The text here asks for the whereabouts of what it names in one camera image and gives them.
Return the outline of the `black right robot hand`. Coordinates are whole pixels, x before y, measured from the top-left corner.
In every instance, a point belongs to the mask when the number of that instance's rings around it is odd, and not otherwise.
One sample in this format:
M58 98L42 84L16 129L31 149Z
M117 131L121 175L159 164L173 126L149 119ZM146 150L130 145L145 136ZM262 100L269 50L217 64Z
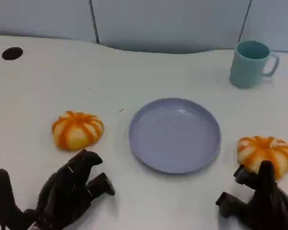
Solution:
M223 192L216 205L219 215L234 216L251 230L288 230L288 195L277 185L271 161L262 161L258 173L241 165L233 174L236 182L254 190L249 202Z

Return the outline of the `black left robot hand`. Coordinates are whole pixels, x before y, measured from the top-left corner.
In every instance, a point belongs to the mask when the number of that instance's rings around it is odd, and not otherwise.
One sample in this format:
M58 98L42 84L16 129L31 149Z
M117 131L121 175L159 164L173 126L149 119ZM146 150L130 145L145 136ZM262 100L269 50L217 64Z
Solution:
M88 180L92 167L102 162L97 153L83 149L52 174L40 191L36 209L25 211L32 219L29 229L62 230L76 222L94 199L114 196L105 173Z

